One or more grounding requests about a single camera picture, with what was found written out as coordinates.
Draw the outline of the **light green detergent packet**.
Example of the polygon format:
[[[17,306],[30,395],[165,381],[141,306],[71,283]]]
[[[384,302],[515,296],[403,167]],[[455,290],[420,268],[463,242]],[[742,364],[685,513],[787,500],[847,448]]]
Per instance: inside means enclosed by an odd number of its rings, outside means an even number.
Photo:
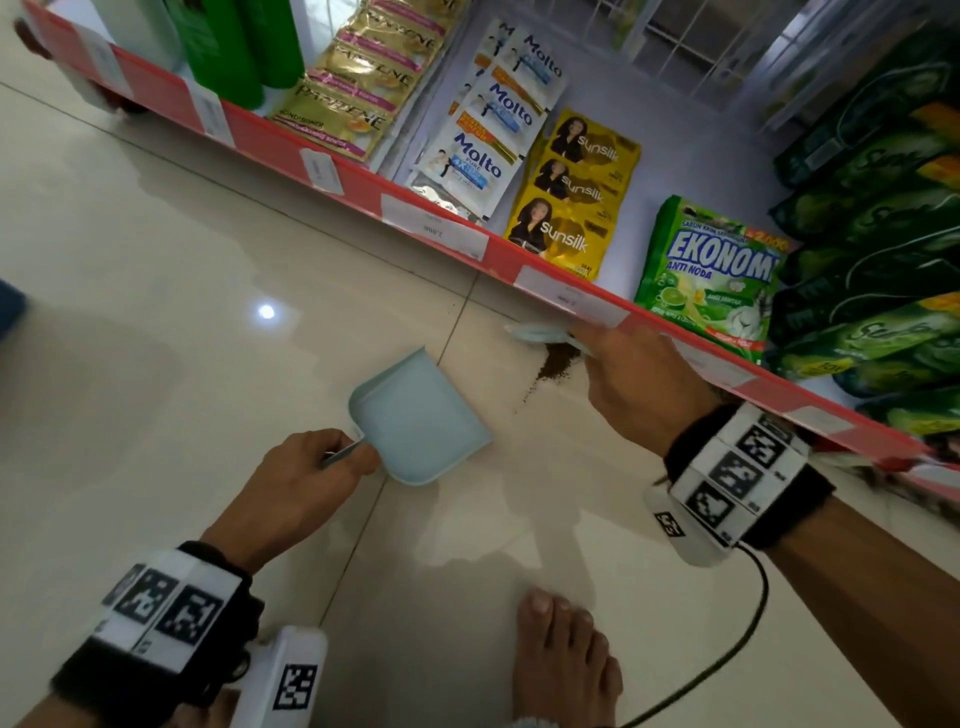
[[[680,195],[656,213],[633,301],[760,365],[788,240]]]

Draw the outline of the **person's left forearm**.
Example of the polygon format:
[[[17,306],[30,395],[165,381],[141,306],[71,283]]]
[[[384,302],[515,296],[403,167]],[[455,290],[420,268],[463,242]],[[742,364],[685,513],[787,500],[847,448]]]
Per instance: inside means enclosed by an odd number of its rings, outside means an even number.
[[[208,708],[180,705],[161,728],[230,728],[241,694],[224,688]],[[114,728],[54,695],[44,697],[14,728]]]

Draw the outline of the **person's right forearm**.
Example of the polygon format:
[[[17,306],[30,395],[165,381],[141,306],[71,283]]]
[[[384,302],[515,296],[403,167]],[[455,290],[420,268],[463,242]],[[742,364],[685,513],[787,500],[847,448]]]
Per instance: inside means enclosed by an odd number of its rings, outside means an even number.
[[[960,581],[832,496],[765,554],[902,728],[960,728]]]

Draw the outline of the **stack of dark green packets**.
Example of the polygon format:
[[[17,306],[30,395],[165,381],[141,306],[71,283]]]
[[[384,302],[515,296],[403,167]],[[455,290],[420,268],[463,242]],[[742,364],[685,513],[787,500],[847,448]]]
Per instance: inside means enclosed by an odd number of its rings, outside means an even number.
[[[960,20],[903,35],[774,170],[800,247],[764,366],[908,434],[960,429]]]

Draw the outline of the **red-edged white shelf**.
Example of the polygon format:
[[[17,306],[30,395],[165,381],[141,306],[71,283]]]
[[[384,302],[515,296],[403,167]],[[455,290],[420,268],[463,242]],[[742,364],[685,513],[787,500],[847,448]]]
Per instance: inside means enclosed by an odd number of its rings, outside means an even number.
[[[92,81],[77,67],[78,64],[82,64],[86,60],[85,47],[83,45],[74,46],[71,27],[57,27],[51,23],[50,15],[58,14],[66,17],[68,21],[83,23],[93,28],[107,41],[111,42],[103,22],[93,6],[90,5],[89,0],[57,0],[56,2],[53,2],[53,0],[20,0],[20,3],[20,13],[26,19],[16,21],[15,27],[21,36],[22,43],[31,52],[39,55],[47,54],[53,62],[63,68],[68,68],[70,70],[68,77],[76,76],[83,79],[83,86],[89,88],[91,93],[103,96],[105,91],[109,90],[110,96],[122,99],[119,93],[101,86],[97,81]],[[147,60],[118,46],[116,48],[148,63]],[[172,74],[174,77],[194,83],[188,71],[182,72],[180,76]],[[628,203],[633,205],[633,210],[630,212],[629,221],[622,222],[618,228],[618,235],[625,237],[626,242],[616,242],[614,244],[613,251],[606,258],[613,269],[601,274],[599,285],[594,284],[602,292],[623,297],[632,304],[634,292],[640,281],[640,265],[645,257],[646,237],[655,219],[660,200],[665,199],[673,192],[687,193],[695,201],[706,202],[710,209],[720,212],[733,212],[738,219],[754,221],[759,217],[762,192],[772,186],[772,183],[767,181],[765,176],[762,176],[762,160],[758,149],[742,142],[737,137],[723,139],[720,124],[715,117],[697,110],[689,103],[672,100],[659,93],[651,96],[642,94],[637,98],[640,109],[640,116],[634,120],[634,126],[637,127],[637,130],[627,131],[627,136],[639,140],[643,151],[639,165],[640,171],[634,174],[629,188]],[[140,103],[125,101],[147,109]],[[232,104],[245,111],[245,109],[233,103],[221,102],[224,105]],[[161,116],[157,111],[150,110],[150,112]],[[253,111],[251,113],[263,118],[258,113]],[[328,153],[316,144],[308,142],[290,131],[283,130],[278,125],[275,126],[282,132],[291,135],[294,141],[301,145],[326,153],[337,162],[350,162],[359,166],[364,172],[377,175],[341,155]],[[409,189],[390,181],[384,176],[379,177],[388,183],[397,185],[403,192],[412,193],[415,202],[419,199],[426,202]],[[296,182],[306,188],[314,189],[309,185]],[[327,197],[358,213],[365,214],[330,196]],[[406,237],[411,237],[401,230],[393,229]],[[436,250],[445,254],[443,249]],[[451,255],[450,257],[474,268],[461,259]],[[560,268],[558,268],[558,271],[567,274]],[[590,284],[590,282],[572,273],[570,275],[576,282]],[[900,470],[900,476],[911,482],[914,488],[927,491],[954,504],[960,504],[960,466],[935,462],[930,459],[929,449],[922,442],[913,440],[899,431],[892,430],[870,418],[859,415],[853,407],[846,404],[846,401],[842,399],[843,392],[838,391],[830,379],[827,379],[824,383],[819,380],[810,380],[807,384],[792,384],[824,397],[835,404],[848,407],[860,417],[861,425],[852,433],[851,448],[797,424],[797,426],[818,435],[822,441],[830,442],[831,445],[828,446],[830,451],[840,450],[855,453],[878,467]]]

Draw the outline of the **pale green bottle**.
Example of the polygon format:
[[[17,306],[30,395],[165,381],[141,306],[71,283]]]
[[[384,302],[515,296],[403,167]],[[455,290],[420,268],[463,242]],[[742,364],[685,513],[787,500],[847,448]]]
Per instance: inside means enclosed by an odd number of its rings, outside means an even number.
[[[113,43],[167,71],[185,60],[165,0],[90,0]]]

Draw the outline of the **black wristband with marker tags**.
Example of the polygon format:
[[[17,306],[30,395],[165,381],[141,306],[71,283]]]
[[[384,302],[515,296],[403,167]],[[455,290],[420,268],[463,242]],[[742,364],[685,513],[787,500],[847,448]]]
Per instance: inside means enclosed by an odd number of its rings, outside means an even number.
[[[834,494],[810,447],[750,403],[691,424],[664,465],[671,496],[731,550],[771,549]]]
[[[50,682],[106,728],[162,728],[184,704],[209,707],[258,635],[253,577],[188,540],[135,564]]]

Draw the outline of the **person's bare foot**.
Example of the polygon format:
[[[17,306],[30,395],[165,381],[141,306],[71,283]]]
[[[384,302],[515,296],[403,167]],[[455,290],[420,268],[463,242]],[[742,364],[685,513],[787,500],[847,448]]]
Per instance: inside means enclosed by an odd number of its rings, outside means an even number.
[[[508,728],[616,728],[622,672],[589,611],[532,588],[516,630]]]

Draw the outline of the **person's right hand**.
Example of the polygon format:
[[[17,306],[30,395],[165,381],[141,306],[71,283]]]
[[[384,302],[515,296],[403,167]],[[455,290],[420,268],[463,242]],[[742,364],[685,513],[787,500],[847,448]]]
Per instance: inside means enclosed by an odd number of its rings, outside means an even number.
[[[673,340],[646,325],[632,330],[578,322],[570,334],[595,356],[621,355],[622,413],[600,413],[623,438],[664,459],[694,423],[722,404]]]

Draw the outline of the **person's left hand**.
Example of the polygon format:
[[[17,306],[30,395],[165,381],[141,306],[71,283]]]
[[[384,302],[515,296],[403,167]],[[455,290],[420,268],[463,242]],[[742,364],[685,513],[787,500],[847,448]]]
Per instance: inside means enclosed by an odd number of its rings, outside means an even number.
[[[336,428],[289,435],[199,540],[256,575],[325,525],[354,493],[361,480],[330,478],[334,456],[353,443]]]

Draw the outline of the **stack of gold sachets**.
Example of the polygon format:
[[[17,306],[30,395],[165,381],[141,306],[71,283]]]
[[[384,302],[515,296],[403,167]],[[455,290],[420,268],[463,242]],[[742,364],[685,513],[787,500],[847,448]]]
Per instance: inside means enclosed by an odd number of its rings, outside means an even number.
[[[268,114],[273,124],[374,167],[378,149],[447,51],[474,0],[337,0],[329,42]],[[351,14],[344,15],[349,6]]]

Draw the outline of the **row of white price labels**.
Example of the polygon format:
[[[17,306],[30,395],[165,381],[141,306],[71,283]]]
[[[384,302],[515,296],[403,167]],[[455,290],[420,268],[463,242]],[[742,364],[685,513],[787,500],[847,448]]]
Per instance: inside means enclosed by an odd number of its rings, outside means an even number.
[[[212,122],[213,139],[222,147],[314,188],[337,202],[380,220],[446,255],[461,260],[549,306],[606,326],[645,324],[678,340],[682,355],[712,384],[771,410],[774,414],[851,449],[861,418],[853,409],[723,351],[703,337],[592,283],[522,251],[462,218],[440,213],[437,205],[402,191],[383,177],[349,161],[296,142],[294,137],[256,114],[219,98],[193,81],[175,77],[149,62],[120,51],[84,23],[51,13],[56,27],[71,27],[73,44],[83,46],[81,73],[126,100],[158,112],[174,124],[203,136]]]

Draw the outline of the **light blue dustpan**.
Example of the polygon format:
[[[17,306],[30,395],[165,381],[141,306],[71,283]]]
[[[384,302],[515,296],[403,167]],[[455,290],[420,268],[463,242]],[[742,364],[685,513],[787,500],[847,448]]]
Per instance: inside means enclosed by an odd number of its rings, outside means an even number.
[[[359,441],[409,487],[438,480],[494,441],[425,346],[356,386],[346,411]]]

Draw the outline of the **light blue hand brush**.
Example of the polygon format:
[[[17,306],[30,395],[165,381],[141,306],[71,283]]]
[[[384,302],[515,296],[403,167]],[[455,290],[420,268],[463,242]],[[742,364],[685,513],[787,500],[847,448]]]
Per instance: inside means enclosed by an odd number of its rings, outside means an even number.
[[[504,325],[506,334],[516,341],[530,345],[566,345],[578,350],[581,354],[592,357],[592,351],[570,331],[563,326],[514,322]]]

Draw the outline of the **brown dirt pile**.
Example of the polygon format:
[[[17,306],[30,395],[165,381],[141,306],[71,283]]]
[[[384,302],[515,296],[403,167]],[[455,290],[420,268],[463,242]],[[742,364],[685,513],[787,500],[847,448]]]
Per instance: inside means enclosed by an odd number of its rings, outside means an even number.
[[[544,359],[520,400],[520,406],[526,405],[542,383],[559,383],[570,376],[571,367],[583,356],[582,350],[569,343],[547,343],[543,345]]]

